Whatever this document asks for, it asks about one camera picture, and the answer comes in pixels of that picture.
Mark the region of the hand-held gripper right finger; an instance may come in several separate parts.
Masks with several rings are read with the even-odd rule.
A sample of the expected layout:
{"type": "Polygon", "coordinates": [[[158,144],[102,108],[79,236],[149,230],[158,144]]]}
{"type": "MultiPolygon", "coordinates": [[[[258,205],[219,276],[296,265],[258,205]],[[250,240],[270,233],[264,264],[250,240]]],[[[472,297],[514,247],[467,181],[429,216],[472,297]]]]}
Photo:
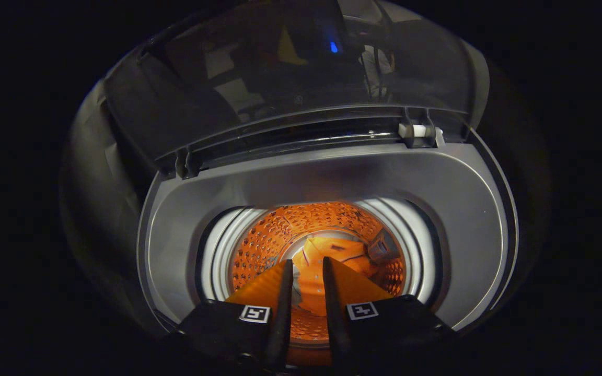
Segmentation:
{"type": "Polygon", "coordinates": [[[394,297],[324,257],[328,337],[337,374],[423,374],[458,333],[413,295],[394,297]]]}

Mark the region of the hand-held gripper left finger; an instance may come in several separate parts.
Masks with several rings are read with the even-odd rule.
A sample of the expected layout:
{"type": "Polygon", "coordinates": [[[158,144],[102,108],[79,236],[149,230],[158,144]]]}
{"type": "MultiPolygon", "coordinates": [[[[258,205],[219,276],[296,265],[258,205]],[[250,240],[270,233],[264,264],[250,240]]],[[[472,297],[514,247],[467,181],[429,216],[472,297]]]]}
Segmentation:
{"type": "Polygon", "coordinates": [[[224,301],[206,299],[175,329],[177,373],[275,373],[291,342],[293,263],[270,267],[224,301]]]}

